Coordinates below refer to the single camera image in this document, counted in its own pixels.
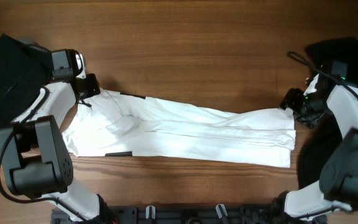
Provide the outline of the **white t-shirt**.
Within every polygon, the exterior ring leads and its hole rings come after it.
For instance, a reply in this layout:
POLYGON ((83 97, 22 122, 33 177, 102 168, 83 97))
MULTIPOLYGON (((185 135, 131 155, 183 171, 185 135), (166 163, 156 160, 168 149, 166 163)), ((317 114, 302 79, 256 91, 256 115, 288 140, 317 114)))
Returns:
POLYGON ((296 131, 289 109, 232 113, 102 90, 78 106, 63 139, 78 157, 129 152, 288 168, 296 131))

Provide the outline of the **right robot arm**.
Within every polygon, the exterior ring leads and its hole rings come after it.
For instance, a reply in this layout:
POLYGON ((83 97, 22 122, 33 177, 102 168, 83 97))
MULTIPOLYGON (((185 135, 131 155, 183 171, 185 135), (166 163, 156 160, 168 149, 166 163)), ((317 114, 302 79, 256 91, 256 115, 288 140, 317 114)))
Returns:
POLYGON ((358 86, 346 77, 317 69, 295 52, 289 56, 315 72, 308 89, 291 89, 281 108, 291 108, 298 123, 316 126, 325 114, 335 119, 341 140, 334 146, 319 141, 311 152, 329 151, 318 180, 306 187, 283 192, 268 214, 270 223, 312 223, 335 211, 358 211, 358 86))

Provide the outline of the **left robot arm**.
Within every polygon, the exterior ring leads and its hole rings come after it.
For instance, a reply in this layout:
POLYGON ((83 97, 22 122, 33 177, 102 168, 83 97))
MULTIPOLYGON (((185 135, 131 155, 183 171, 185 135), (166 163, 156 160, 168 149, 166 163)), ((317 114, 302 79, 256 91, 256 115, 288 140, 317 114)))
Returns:
POLYGON ((73 223, 116 223, 103 198, 74 178, 60 132, 68 110, 100 92, 96 77, 85 73, 83 57, 76 50, 28 47, 47 59, 46 79, 31 70, 19 76, 18 84, 37 93, 0 128, 0 193, 15 203, 52 203, 73 223))

